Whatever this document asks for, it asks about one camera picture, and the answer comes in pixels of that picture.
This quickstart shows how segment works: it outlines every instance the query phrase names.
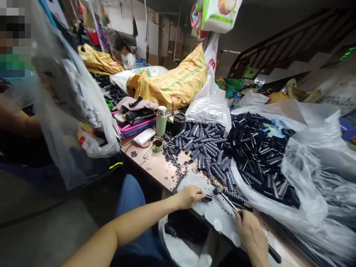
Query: blue jeans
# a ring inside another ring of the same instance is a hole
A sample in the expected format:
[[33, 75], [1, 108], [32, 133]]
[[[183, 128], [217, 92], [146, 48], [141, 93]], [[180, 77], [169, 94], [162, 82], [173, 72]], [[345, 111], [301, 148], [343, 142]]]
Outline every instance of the blue jeans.
[[[130, 210], [144, 205], [146, 205], [146, 201], [140, 185], [132, 175], [126, 175], [123, 181], [119, 202], [116, 207], [115, 216], [119, 217]], [[114, 259], [117, 260], [124, 255], [137, 255], [141, 257], [149, 256], [162, 263], [167, 262], [167, 255], [163, 251], [159, 239], [155, 239], [153, 236], [151, 228], [131, 243], [119, 248], [115, 253]]]

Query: wooden table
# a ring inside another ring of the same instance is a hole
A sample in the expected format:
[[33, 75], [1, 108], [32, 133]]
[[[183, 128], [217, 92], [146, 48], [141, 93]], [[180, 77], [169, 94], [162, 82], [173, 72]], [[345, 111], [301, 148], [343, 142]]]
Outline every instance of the wooden table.
[[[190, 160], [188, 155], [182, 151], [178, 156], [178, 163], [181, 165], [181, 171], [177, 170], [177, 167], [169, 161], [167, 162], [162, 152], [151, 152], [148, 158], [144, 159], [143, 155], [149, 150], [148, 148], [139, 148], [135, 145], [124, 145], [121, 150], [129, 157], [135, 164], [140, 166], [145, 172], [147, 172], [152, 178], [154, 178], [163, 187], [172, 192], [179, 183], [177, 176], [181, 172], [186, 170], [197, 173], [202, 179], [205, 179], [208, 183], [208, 178], [197, 170], [197, 160], [190, 165], [184, 165], [185, 161]], [[316, 266], [312, 261], [303, 253], [296, 244], [294, 244], [287, 236], [280, 236], [273, 229], [265, 216], [262, 216], [257, 210], [254, 211], [254, 215], [259, 219], [265, 232], [268, 232], [269, 236], [275, 239], [275, 249], [282, 257], [282, 263], [278, 266], [288, 267], [305, 267]]]

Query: wall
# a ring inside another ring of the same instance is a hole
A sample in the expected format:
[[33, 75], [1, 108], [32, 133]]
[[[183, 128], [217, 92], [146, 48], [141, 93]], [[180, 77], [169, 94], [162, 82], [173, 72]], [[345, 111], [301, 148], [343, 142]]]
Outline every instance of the wall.
[[[122, 9], [119, 6], [119, 1], [107, 1], [107, 10], [110, 17], [109, 28], [119, 32], [133, 34], [132, 26], [132, 8], [130, 1], [121, 1]], [[136, 21], [138, 36], [136, 37], [138, 55], [146, 58], [146, 14], [145, 5], [137, 0], [132, 0], [133, 14]], [[148, 12], [148, 27], [149, 27], [149, 52], [158, 55], [158, 13], [156, 13], [156, 23], [152, 22], [154, 11], [149, 9]]]
[[217, 77], [226, 77], [237, 54], [221, 53], [222, 49], [243, 52], [251, 46], [292, 26], [315, 13], [315, 10], [266, 7], [243, 4], [238, 12], [234, 28], [219, 39], [219, 66]]

